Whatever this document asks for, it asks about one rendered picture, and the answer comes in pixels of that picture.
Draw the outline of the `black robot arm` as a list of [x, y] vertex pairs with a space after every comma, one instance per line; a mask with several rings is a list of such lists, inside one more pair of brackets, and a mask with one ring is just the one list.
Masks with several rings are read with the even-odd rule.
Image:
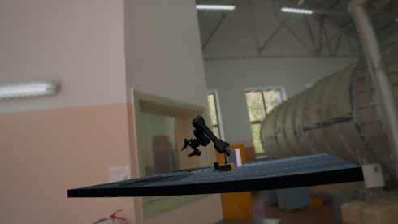
[[[203, 147], [207, 146], [210, 143], [210, 140], [213, 141], [214, 147], [216, 148], [217, 152], [223, 154], [226, 153], [226, 155], [229, 157], [233, 150], [229, 148], [229, 143], [224, 142], [223, 140], [220, 140], [217, 138], [217, 136], [206, 126], [205, 120], [203, 119], [202, 116], [198, 115], [192, 123], [193, 127], [195, 130], [193, 131], [193, 134], [195, 135], [196, 139], [190, 139], [189, 142], [195, 145], [195, 147], [200, 143]], [[205, 135], [206, 134], [206, 135]], [[208, 138], [208, 137], [210, 138]]]

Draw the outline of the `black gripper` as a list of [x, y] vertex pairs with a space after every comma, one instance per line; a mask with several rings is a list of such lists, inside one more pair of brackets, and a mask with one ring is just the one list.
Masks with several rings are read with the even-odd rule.
[[189, 143], [188, 139], [184, 139], [184, 147], [181, 149], [181, 151], [184, 150], [185, 148], [187, 148], [188, 145], [194, 150], [188, 157], [191, 157], [191, 156], [198, 156], [199, 157], [199, 156], [201, 156], [201, 151], [199, 149], [196, 149], [197, 147], [200, 146], [200, 143], [198, 143], [198, 145], [195, 147], [194, 144], [192, 144], [192, 143], [190, 144]]

